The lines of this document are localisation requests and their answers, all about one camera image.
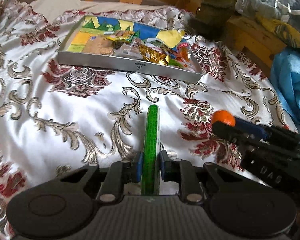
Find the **blue plastic bag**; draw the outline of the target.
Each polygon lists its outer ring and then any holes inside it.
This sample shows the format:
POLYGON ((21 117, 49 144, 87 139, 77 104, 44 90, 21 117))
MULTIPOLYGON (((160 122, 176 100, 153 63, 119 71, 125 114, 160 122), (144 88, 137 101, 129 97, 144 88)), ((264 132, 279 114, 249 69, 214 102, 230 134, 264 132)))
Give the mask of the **blue plastic bag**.
POLYGON ((276 54, 270 71, 270 81, 283 109, 300 130, 300 53, 285 48, 276 54))

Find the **floral satin bedspread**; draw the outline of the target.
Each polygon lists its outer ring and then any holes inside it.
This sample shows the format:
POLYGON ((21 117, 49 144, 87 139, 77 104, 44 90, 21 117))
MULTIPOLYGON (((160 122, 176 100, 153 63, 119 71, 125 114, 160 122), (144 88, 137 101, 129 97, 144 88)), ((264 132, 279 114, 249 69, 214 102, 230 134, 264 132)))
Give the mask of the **floral satin bedspread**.
POLYGON ((168 154, 196 166, 211 161, 242 172, 237 148, 211 132, 216 110, 296 130, 260 68, 245 54, 193 34, 189 13, 175 7, 95 14, 181 31, 204 71, 197 83, 61 66, 57 51, 87 14, 66 11, 50 23, 30 3, 0 0, 0 239, 13 237, 6 206, 19 192, 142 150, 152 103, 160 108, 168 154))

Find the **beige pillow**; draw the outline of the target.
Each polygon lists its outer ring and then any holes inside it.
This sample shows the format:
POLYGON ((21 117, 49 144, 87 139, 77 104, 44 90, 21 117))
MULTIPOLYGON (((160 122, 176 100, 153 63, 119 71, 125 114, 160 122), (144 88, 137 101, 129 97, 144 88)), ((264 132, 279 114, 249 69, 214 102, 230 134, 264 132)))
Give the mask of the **beige pillow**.
POLYGON ((165 5, 150 6, 120 2, 89 2, 81 0, 35 0, 30 3, 34 12, 42 14, 50 23, 66 11, 79 10, 90 13, 127 10, 154 10, 165 5))

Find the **oat bar clear wrapper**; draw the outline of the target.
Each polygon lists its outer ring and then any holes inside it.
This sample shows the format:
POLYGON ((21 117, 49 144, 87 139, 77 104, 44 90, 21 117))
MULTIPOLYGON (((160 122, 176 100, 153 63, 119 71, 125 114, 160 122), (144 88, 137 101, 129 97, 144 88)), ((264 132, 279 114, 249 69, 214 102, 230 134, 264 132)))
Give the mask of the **oat bar clear wrapper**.
POLYGON ((114 55, 118 57, 126 57, 129 59, 141 59, 142 55, 139 51, 139 43, 114 42, 114 55))

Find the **wooden side shelf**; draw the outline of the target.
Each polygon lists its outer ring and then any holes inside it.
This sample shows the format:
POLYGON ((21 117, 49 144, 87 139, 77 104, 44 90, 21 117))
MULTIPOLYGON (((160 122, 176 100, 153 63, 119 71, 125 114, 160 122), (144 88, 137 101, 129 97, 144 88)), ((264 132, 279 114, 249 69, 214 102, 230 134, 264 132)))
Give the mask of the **wooden side shelf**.
POLYGON ((232 16, 224 27, 221 40, 229 49, 245 53, 269 75, 274 56, 286 44, 254 20, 232 16))

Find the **grey tray with drawing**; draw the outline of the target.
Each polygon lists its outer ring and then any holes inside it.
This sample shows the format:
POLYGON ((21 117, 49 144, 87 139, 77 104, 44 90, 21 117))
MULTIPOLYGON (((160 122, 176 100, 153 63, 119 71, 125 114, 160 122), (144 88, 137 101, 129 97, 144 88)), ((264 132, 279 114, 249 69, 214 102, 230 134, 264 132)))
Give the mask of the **grey tray with drawing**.
POLYGON ((179 30, 87 15, 63 41, 59 64, 138 72, 198 82, 204 72, 179 30))

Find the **gold foil snack bag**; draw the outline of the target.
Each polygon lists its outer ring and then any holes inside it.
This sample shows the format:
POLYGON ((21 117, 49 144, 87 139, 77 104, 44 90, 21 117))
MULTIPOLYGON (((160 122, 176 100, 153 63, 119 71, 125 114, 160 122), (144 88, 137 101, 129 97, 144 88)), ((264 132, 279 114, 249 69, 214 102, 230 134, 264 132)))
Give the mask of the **gold foil snack bag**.
POLYGON ((143 44, 139 45, 139 51, 142 57, 151 63, 167 66, 170 62, 169 55, 165 53, 160 53, 146 45, 143 44))

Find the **green white stick pack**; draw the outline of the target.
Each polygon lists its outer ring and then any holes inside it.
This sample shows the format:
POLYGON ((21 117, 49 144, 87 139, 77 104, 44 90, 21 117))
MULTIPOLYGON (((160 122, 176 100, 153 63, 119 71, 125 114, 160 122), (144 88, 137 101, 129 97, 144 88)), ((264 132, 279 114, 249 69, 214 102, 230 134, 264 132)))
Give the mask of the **green white stick pack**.
POLYGON ((143 164, 141 176, 141 194, 157 195, 159 193, 160 152, 160 109, 150 105, 146 118, 146 130, 143 146, 143 164))

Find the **orange tangerine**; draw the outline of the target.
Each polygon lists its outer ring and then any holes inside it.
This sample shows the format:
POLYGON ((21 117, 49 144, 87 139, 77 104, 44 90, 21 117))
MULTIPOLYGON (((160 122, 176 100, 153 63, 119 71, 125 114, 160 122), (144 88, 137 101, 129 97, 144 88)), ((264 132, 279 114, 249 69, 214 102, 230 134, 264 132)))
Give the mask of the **orange tangerine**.
POLYGON ((226 110, 218 110, 212 114, 211 124, 213 125, 217 121, 220 121, 232 127, 234 127, 236 124, 235 117, 226 110))

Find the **orange jelly snack bag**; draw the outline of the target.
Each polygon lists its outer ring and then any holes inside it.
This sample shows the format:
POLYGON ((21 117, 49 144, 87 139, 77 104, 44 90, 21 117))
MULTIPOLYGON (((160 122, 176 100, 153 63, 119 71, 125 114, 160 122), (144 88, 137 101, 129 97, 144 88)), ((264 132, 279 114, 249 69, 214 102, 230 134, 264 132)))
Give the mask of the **orange jelly snack bag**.
POLYGON ((177 68, 190 70, 192 68, 191 55, 190 45, 187 42, 180 42, 177 45, 177 56, 173 65, 177 68))

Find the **crispy rice cake pack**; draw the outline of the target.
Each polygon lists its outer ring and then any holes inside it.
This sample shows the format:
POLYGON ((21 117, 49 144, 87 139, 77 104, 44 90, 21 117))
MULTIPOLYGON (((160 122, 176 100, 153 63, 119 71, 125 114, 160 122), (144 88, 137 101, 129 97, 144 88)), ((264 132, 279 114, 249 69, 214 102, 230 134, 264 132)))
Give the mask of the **crispy rice cake pack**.
POLYGON ((85 44, 83 53, 114 55, 113 42, 104 35, 93 36, 85 44))

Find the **clear plastic bag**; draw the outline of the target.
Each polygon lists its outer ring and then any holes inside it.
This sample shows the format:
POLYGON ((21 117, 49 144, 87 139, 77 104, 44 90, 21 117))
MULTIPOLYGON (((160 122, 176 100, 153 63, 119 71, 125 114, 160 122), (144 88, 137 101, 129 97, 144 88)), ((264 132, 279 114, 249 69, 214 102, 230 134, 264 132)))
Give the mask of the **clear plastic bag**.
POLYGON ((300 49, 300 0, 237 0, 235 9, 290 47, 300 49))

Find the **yellow green snack bag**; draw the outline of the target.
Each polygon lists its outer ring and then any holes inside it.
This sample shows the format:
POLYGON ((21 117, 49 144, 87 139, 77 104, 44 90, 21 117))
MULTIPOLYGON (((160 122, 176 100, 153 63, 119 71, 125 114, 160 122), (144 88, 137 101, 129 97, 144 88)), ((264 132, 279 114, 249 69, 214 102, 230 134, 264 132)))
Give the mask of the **yellow green snack bag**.
POLYGON ((107 35, 106 38, 113 42, 130 43, 133 40, 135 32, 130 30, 118 30, 115 33, 107 35))

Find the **brown plush toy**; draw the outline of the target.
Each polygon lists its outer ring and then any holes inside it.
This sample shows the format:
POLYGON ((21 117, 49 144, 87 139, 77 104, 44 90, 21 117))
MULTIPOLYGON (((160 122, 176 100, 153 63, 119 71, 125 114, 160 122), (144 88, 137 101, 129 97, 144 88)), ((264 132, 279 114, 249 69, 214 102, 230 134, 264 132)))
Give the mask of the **brown plush toy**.
POLYGON ((208 40, 220 38, 226 22, 234 14, 236 1, 204 0, 196 15, 188 21, 189 27, 208 40))

